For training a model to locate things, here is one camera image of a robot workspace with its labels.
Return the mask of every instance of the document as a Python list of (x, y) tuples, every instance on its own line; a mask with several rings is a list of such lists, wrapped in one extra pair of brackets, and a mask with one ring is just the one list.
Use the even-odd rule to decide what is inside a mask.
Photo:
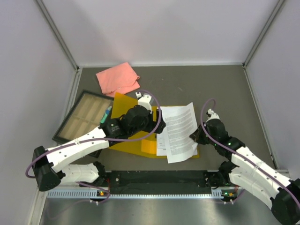
[(193, 103), (187, 106), (162, 107), (166, 122), (157, 135), (157, 155), (167, 155), (168, 163), (187, 160), (197, 154), (197, 143), (189, 136), (197, 129)]

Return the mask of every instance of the yellow plastic sheet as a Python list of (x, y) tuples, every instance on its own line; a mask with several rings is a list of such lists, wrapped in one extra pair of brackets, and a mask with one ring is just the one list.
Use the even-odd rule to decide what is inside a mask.
[[(112, 107), (112, 116), (111, 118), (118, 118), (121, 115), (124, 115), (127, 113), (127, 111), (137, 105), (137, 99), (134, 99), (132, 97), (128, 97), (126, 95), (116, 93), (113, 101), (113, 107)], [(156, 108), (157, 106), (152, 107), (153, 111), (153, 119), (156, 119)], [(147, 135), (148, 133), (146, 132), (139, 132), (129, 139), (135, 139), (139, 137), (143, 137)], [(156, 156), (156, 137), (155, 134), (150, 135), (149, 137), (142, 139), (140, 141), (136, 142), (121, 142), (118, 143), (110, 149), (118, 150), (118, 151), (123, 151), (139, 156), (145, 156), (148, 158), (166, 158), (166, 156)], [(199, 150), (198, 154), (196, 156), (193, 156), (193, 158), (199, 158)]]

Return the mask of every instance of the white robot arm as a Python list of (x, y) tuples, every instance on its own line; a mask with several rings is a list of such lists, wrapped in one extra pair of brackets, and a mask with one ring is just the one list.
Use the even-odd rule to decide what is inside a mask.
[(34, 150), (31, 163), (34, 177), (40, 191), (50, 190), (59, 184), (88, 182), (99, 186), (105, 179), (104, 167), (99, 162), (88, 165), (71, 165), (94, 151), (108, 148), (128, 139), (139, 131), (161, 133), (165, 122), (153, 121), (152, 97), (137, 93), (138, 105), (128, 110), (120, 118), (106, 119), (105, 123), (89, 133), (58, 147), (45, 149), (40, 146)]
[(243, 142), (229, 136), (212, 109), (206, 114), (207, 121), (190, 137), (199, 144), (214, 145), (217, 152), (229, 160), (219, 168), (221, 185), (238, 185), (265, 203), (282, 224), (297, 223), (300, 220), (300, 179), (291, 180), (279, 174)]

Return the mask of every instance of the white wall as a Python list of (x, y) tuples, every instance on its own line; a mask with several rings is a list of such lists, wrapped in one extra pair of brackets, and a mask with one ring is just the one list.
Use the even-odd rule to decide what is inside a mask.
[(250, 81), (280, 167), (300, 177), (300, 1), (288, 0), (250, 62)]
[(0, 224), (24, 225), (33, 150), (53, 146), (74, 70), (33, 0), (0, 1)]
[(236, 64), (278, 0), (44, 0), (77, 64)]

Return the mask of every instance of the purple cable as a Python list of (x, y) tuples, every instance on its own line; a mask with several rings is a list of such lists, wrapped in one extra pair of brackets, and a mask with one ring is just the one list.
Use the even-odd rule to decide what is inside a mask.
[[(144, 139), (144, 138), (147, 138), (147, 137), (149, 137), (150, 135), (152, 135), (152, 134), (156, 131), (156, 129), (158, 128), (159, 123), (160, 123), (160, 121), (161, 121), (162, 115), (161, 115), (160, 105), (159, 105), (158, 100), (157, 100), (157, 99), (154, 97), (154, 95), (152, 95), (149, 91), (147, 91), (147, 90), (140, 90), (140, 91), (146, 92), (147, 94), (150, 94), (150, 95), (152, 96), (152, 98), (154, 98), (154, 100), (155, 100), (155, 102), (156, 102), (156, 104), (157, 104), (157, 107), (158, 107), (158, 120), (157, 120), (157, 124), (156, 124), (156, 126), (153, 128), (153, 130), (152, 130), (149, 134), (145, 135), (144, 137), (135, 138), (135, 139), (93, 138), (93, 139), (87, 139), (87, 140), (81, 141), (81, 142), (79, 142), (79, 143), (86, 143), (86, 142), (92, 142), (92, 141), (136, 142), (136, 141), (140, 141), (140, 140), (142, 140), (142, 139)], [(71, 146), (74, 146), (74, 145), (76, 145), (76, 143), (71, 143), (71, 144), (61, 145), (61, 146), (59, 146), (59, 147), (57, 147), (57, 148), (55, 148), (55, 149), (52, 149), (52, 150), (50, 150), (50, 151), (47, 151), (47, 152), (43, 153), (42, 155), (40, 155), (39, 157), (37, 157), (36, 159), (34, 159), (34, 160), (30, 163), (30, 165), (27, 167), (26, 172), (25, 172), (26, 177), (28, 177), (28, 178), (35, 178), (35, 176), (29, 175), (29, 170), (30, 170), (30, 168), (31, 168), (37, 161), (39, 161), (41, 158), (43, 158), (44, 156), (46, 156), (46, 155), (48, 155), (48, 154), (50, 154), (50, 153), (52, 153), (52, 152), (55, 152), (55, 151), (58, 151), (58, 150), (61, 150), (61, 149), (67, 148), (67, 147), (71, 147)]]
[[(98, 189), (98, 190), (100, 190), (100, 191), (106, 192), (106, 193), (107, 193), (107, 197), (106, 197), (104, 200), (100, 201), (100, 202), (99, 202), (100, 204), (103, 204), (103, 203), (107, 202), (108, 198), (111, 196), (111, 194), (109, 193), (109, 191), (108, 191), (108, 190), (105, 190), (105, 189), (103, 189), (103, 188), (95, 187), (95, 186), (92, 186), (92, 185), (89, 185), (89, 184), (85, 184), (85, 183), (82, 183), (82, 182), (77, 182), (77, 184), (80, 184), (80, 185), (82, 185), (82, 186), (86, 186), (86, 187), (88, 187), (88, 188), (96, 188), (96, 189)], [(79, 203), (84, 203), (84, 202), (90, 202), (90, 200), (87, 200), (87, 199), (81, 199), (81, 200), (79, 200), (79, 201), (77, 201), (77, 202), (74, 202), (73, 204), (71, 204), (71, 205), (67, 206), (66, 208), (64, 208), (58, 215), (56, 215), (56, 216), (54, 216), (54, 217), (51, 217), (51, 216), (50, 216), (49, 206), (47, 205), (47, 215), (48, 215), (49, 219), (51, 219), (51, 220), (56, 220), (58, 217), (60, 217), (65, 211), (67, 211), (67, 210), (70, 209), (71, 207), (73, 207), (73, 206), (75, 206), (75, 205), (77, 205), (77, 204), (79, 204)]]
[[(205, 132), (205, 134), (209, 137), (209, 139), (211, 139), (214, 143), (216, 143), (217, 145), (221, 146), (222, 148), (226, 149), (227, 151), (230, 151), (232, 154), (236, 154), (237, 156), (241, 157), (242, 159), (246, 160), (247, 162), (249, 162), (252, 166), (257, 167), (257, 165), (252, 162), (250, 159), (248, 159), (247, 157), (239, 154), (238, 152), (228, 148), (227, 146), (221, 144), (220, 142), (216, 141), (215, 139), (213, 139), (210, 134), (206, 131), (204, 124), (203, 124), (203, 112), (204, 109), (206, 108), (207, 104), (213, 101), (214, 105), (212, 110), (214, 109), (215, 105), (216, 105), (216, 100), (214, 98), (210, 98), (208, 99), (205, 104), (203, 105), (202, 109), (201, 109), (201, 115), (200, 115), (200, 123), (201, 123), (201, 127), (203, 129), (203, 131)], [(268, 174), (267, 172), (265, 172), (263, 169), (261, 169), (260, 167), (257, 168), (260, 172), (262, 172), (264, 175), (266, 175), (267, 177), (269, 177), (272, 181), (274, 181), (275, 183), (277, 183), (281, 188), (283, 188), (291, 197), (292, 199), (296, 202), (298, 208), (300, 209), (300, 202), (298, 201), (298, 199), (296, 198), (296, 196), (289, 190), (287, 189), (281, 182), (279, 182), (277, 179), (275, 179), (274, 177), (272, 177), (270, 174)]]
[(234, 199), (232, 202), (235, 203), (237, 200), (239, 200), (239, 199), (243, 196), (244, 193), (245, 193), (245, 189), (243, 189), (243, 190), (240, 192), (239, 196), (237, 196), (237, 198)]

